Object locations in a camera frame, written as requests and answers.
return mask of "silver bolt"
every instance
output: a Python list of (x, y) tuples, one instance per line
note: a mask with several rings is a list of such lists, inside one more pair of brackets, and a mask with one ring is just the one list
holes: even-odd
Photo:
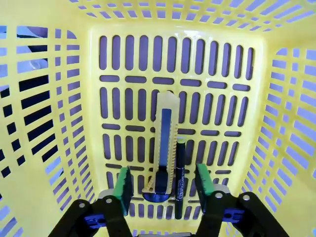
[(242, 197), (242, 199), (244, 199), (245, 201), (249, 201), (249, 200), (250, 200), (250, 197), (249, 197), (249, 195), (244, 195), (244, 196)]
[(217, 194), (215, 194), (215, 197), (216, 197), (216, 198), (222, 198), (223, 195), (222, 195), (221, 193), (217, 193)]

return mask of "yellow plastic basket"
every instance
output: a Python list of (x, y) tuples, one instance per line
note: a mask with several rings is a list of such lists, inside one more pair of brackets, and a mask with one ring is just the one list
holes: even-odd
[[(201, 162), (233, 195), (258, 195), (291, 237), (316, 236), (313, 2), (2, 0), (0, 236), (47, 236), (127, 165), (134, 235), (195, 232)], [(141, 195), (166, 90), (187, 139), (182, 220), (174, 197)], [(223, 224), (226, 235), (240, 236)]]

